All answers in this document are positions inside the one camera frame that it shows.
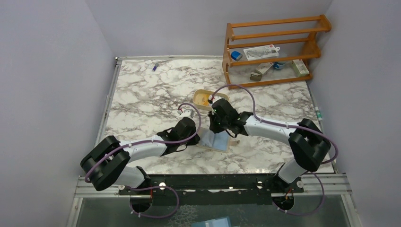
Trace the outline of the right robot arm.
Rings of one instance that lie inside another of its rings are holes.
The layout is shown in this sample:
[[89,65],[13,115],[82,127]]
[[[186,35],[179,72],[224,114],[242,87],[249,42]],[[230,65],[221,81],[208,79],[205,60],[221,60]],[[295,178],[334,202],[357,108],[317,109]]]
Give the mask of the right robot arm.
[[292,183],[306,172],[318,170],[331,149],[315,123],[304,118],[297,123],[285,123],[258,117],[252,112],[238,112],[225,99],[219,99],[208,112],[209,129],[214,133],[231,131],[235,136],[259,136],[290,146],[293,158],[286,162],[273,179],[273,187],[285,192]]

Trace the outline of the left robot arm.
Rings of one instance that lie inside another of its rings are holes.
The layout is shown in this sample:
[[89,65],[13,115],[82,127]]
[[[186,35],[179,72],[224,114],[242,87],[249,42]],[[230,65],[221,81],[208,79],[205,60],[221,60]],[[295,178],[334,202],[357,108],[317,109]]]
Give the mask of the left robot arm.
[[128,167],[128,163],[178,152],[180,146],[194,146],[199,141],[194,120],[183,117],[174,127],[148,139],[123,142],[107,136],[81,160],[80,166],[87,175],[86,181],[97,191],[115,184],[143,194],[148,190],[150,178],[142,167]]

